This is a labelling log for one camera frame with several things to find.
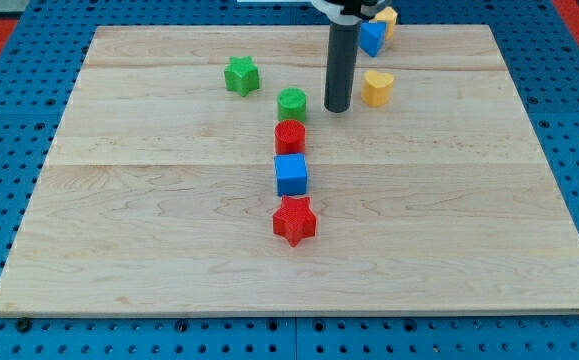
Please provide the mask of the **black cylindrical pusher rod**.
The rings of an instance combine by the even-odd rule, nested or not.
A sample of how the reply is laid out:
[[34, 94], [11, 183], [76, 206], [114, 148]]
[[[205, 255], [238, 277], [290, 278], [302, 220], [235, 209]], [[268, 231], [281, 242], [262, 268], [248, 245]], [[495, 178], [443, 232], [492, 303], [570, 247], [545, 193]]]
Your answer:
[[360, 23], [329, 27], [324, 106], [333, 113], [347, 111], [351, 103]]

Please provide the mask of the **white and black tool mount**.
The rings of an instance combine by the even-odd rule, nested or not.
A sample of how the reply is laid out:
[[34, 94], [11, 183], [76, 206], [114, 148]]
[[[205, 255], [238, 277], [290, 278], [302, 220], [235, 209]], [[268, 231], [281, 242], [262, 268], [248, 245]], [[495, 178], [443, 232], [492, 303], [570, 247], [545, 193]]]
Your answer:
[[338, 25], [371, 20], [382, 10], [382, 0], [311, 0], [310, 3]]

